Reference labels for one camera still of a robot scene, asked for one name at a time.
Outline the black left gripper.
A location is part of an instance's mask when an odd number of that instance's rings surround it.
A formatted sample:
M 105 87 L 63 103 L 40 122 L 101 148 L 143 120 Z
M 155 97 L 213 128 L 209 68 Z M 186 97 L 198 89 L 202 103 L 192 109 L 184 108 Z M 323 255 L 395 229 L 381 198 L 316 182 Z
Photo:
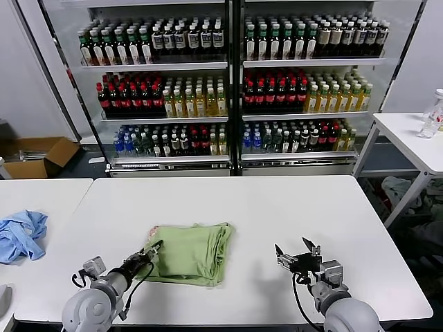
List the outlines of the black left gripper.
M 157 257 L 162 245 L 163 241 L 159 240 L 148 248 L 143 248 L 140 252 L 130 255 L 123 262 L 123 274 L 127 277 L 135 277 L 144 266 Z

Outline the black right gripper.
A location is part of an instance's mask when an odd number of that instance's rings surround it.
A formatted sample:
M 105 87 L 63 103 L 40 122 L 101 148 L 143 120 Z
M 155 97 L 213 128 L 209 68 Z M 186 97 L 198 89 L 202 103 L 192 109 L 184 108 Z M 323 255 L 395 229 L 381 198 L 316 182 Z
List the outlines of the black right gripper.
M 289 268 L 291 273 L 307 276 L 309 272 L 317 273 L 320 271 L 322 256 L 320 255 L 320 246 L 316 246 L 305 237 L 302 238 L 302 241 L 310 252 L 296 256 L 284 253 L 277 244 L 274 246 L 278 265 L 283 268 Z

